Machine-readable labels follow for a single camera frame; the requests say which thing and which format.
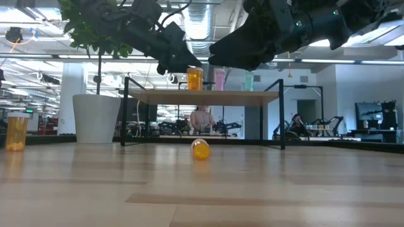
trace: wooden floor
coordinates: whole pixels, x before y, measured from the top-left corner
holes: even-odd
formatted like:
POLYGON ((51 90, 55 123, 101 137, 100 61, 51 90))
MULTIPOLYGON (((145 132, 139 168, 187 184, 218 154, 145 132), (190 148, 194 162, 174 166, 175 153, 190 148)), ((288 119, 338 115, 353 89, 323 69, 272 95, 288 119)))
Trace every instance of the wooden floor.
POLYGON ((403 227, 404 155, 320 147, 0 152, 1 227, 403 227))

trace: potted plant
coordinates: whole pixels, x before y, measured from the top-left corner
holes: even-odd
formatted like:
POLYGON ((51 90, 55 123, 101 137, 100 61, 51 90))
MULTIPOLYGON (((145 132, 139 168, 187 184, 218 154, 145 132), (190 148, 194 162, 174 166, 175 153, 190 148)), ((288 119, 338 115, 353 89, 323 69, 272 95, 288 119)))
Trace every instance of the potted plant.
MULTIPOLYGON (((116 42, 112 37, 99 35, 91 24, 83 19, 75 0, 58 1, 62 20, 69 20, 64 27, 64 33, 69 33, 73 39, 70 47, 86 50, 89 58, 90 48, 98 53, 98 74, 93 79, 97 83, 97 95, 82 94, 73 97, 77 142, 111 143, 121 99, 99 95, 102 80, 102 56, 105 53, 113 53, 116 59, 118 54, 127 57, 132 53, 133 48, 125 43, 116 42)), ((109 2, 117 4, 116 0, 109 0, 109 2)))

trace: ventilation duct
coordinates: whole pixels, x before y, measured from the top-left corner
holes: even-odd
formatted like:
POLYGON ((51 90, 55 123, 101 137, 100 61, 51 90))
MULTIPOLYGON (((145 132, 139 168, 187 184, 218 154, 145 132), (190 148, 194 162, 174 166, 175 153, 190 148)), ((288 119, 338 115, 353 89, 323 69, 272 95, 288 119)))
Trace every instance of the ventilation duct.
MULTIPOLYGON (((191 40, 206 40, 210 38, 212 28, 213 8, 210 4, 191 4, 183 11, 184 28, 191 40)), ((209 43, 192 42, 191 51, 196 56, 209 55, 209 43)))

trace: pillar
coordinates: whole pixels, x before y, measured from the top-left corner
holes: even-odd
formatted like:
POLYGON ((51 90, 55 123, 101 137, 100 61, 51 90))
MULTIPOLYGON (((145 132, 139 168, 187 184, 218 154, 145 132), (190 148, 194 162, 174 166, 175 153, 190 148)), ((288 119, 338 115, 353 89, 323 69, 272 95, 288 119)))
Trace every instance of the pillar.
POLYGON ((73 95, 85 94, 87 71, 82 63, 64 63, 57 134, 76 134, 73 95))

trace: person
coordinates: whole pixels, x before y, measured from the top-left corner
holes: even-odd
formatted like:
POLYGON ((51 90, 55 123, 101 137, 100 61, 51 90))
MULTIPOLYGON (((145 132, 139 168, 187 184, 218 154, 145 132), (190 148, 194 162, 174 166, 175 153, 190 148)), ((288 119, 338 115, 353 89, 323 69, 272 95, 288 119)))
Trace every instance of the person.
POLYGON ((191 113, 191 126, 194 128, 194 135, 196 135, 197 132, 210 133, 210 127, 216 124, 212 115, 206 111, 207 108, 208 106, 206 105, 200 105, 191 113))
POLYGON ((306 129, 304 125, 302 125, 302 116, 300 114, 295 114, 292 117, 292 126, 290 126, 290 130, 296 133, 298 136, 306 134, 306 129))

